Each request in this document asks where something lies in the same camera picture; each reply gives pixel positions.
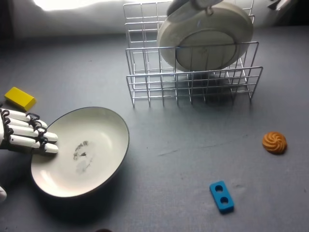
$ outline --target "gray table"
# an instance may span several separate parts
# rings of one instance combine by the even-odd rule
[[[115,179],[90,199],[69,202],[40,194],[30,156],[1,151],[8,199],[0,231],[308,231],[309,27],[257,30],[254,40],[255,65],[264,71],[252,104],[241,96],[234,105],[140,101],[135,109],[123,35],[3,44],[1,94],[11,86],[31,93],[38,100],[31,111],[47,123],[80,107],[110,108],[127,122],[131,141]],[[286,135],[284,156],[262,148],[271,130]],[[235,201],[225,216],[209,192],[219,180]]]

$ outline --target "white plate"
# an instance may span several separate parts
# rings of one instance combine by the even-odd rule
[[[58,136],[54,158],[33,155],[31,172],[44,192],[56,197],[85,194],[116,172],[129,146],[129,130],[114,111],[87,107],[72,111],[52,123]]]
[[[218,3],[212,9],[213,14],[207,15],[205,11],[194,10],[187,2],[165,20],[158,32],[158,46],[182,47],[176,51],[174,48],[160,50],[169,65],[182,71],[218,70],[245,53],[249,44],[237,44],[252,39],[253,25],[246,12],[227,2]]]

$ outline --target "metal wire dish rack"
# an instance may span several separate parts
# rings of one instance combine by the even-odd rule
[[[251,100],[263,70],[263,67],[253,66],[259,43],[157,47],[157,33],[167,18],[166,10],[170,3],[171,1],[164,1],[124,5],[126,38],[129,47],[126,49],[129,68],[126,81],[133,107],[136,100],[143,99],[148,100],[149,105],[151,99],[162,99],[164,104],[166,98],[175,98],[178,103],[182,97],[188,98],[192,103],[195,97],[203,98],[205,102],[220,100],[226,96],[234,100],[240,93],[248,94]],[[243,7],[252,21],[254,21],[253,3],[254,0],[249,2],[248,7]],[[177,52],[182,49],[190,49],[192,56],[193,49],[203,47],[207,51],[205,57],[207,70],[211,60],[208,54],[211,54],[211,49],[214,47],[218,49],[217,46],[222,48],[222,62],[225,59],[226,48],[229,46],[248,48],[236,62],[220,70],[182,72],[176,69],[176,60],[171,66],[162,58],[163,49],[172,49],[176,57]]]

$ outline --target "brown swirl cookie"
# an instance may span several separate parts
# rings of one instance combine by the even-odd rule
[[[283,154],[288,144],[283,134],[279,132],[269,132],[262,140],[263,147],[272,154]]]

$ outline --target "yellow block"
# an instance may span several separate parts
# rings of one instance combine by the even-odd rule
[[[28,111],[37,102],[35,98],[20,89],[13,87],[4,97],[14,105]]]

